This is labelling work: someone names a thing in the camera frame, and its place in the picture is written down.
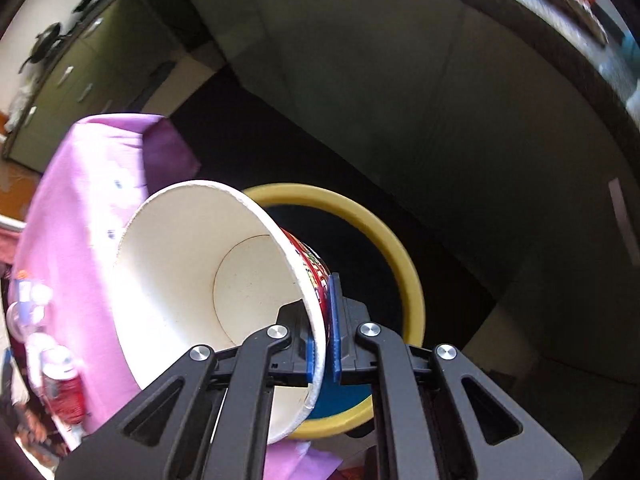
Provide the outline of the white paper noodle cup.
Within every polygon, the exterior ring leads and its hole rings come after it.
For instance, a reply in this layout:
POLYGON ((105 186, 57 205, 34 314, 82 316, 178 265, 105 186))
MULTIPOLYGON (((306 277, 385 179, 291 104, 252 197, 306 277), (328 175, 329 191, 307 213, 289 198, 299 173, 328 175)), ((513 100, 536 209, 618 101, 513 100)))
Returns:
POLYGON ((239 347, 301 301, 312 335, 303 388, 274 392, 269 443, 314 409, 326 366, 320 294, 303 256, 261 206, 230 186, 182 182, 150 196, 126 226, 115 263, 112 315, 134 380, 146 388, 190 348, 239 347))

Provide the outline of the red crushed soda can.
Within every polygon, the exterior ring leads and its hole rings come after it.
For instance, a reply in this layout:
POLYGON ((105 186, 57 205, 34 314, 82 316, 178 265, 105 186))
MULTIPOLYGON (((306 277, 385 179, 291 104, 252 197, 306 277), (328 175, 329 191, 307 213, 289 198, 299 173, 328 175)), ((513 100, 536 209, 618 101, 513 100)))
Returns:
POLYGON ((67 426, 77 426, 87 415, 84 385, 73 353, 63 346, 43 352, 41 357, 43 396, 53 414, 67 426))

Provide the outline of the yellow-rimmed dark trash bin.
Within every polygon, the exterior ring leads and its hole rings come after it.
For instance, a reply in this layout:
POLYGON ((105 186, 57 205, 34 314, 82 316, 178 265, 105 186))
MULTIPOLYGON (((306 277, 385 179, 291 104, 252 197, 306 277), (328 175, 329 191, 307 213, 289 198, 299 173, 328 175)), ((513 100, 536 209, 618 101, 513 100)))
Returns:
MULTIPOLYGON (((367 208, 350 198, 299 183, 273 183, 252 186, 244 191, 262 208, 270 206, 303 206, 334 214, 362 233, 378 248, 393 273, 402 305, 402 339, 415 347, 423 344, 425 302, 416 267, 395 233, 367 208)), ((306 419, 290 434, 292 439, 317 440, 344 434, 373 418, 370 398, 341 414, 319 419, 306 419)))

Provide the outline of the green kitchen cabinets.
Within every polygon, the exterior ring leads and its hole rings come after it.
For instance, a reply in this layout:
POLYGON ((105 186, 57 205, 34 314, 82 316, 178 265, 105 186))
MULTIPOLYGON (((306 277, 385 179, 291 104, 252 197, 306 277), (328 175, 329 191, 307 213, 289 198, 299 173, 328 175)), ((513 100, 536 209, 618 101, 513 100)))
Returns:
POLYGON ((42 73, 3 157, 41 174, 75 122, 141 112, 178 62, 206 40, 209 32, 188 0, 114 0, 42 73))

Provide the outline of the pink floral tablecloth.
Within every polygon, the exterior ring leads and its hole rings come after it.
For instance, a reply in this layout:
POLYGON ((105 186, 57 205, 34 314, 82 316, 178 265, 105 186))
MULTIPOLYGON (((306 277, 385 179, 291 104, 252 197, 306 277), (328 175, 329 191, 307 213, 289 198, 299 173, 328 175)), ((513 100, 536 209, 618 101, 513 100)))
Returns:
MULTIPOLYGON (((61 479, 327 479, 340 459, 290 436, 269 443, 273 324, 239 347, 197 344, 146 388, 132 376, 112 315, 122 234, 168 186, 200 180, 198 161, 167 119, 107 114, 76 122, 37 188, 18 242, 14 284, 48 286, 43 328, 73 353, 88 437, 58 467, 61 479)), ((326 268, 303 256, 326 322, 326 268)))

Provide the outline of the black wok on stove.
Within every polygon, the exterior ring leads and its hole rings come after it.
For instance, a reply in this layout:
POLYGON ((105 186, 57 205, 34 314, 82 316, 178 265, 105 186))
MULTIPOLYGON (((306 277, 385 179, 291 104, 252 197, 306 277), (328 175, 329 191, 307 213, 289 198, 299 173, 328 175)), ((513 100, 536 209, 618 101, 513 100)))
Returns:
POLYGON ((28 64, 39 64, 51 56, 54 47, 60 42, 62 35, 60 22, 49 25, 43 32, 37 35, 36 41, 29 52, 28 58, 22 64, 18 72, 21 74, 28 64))

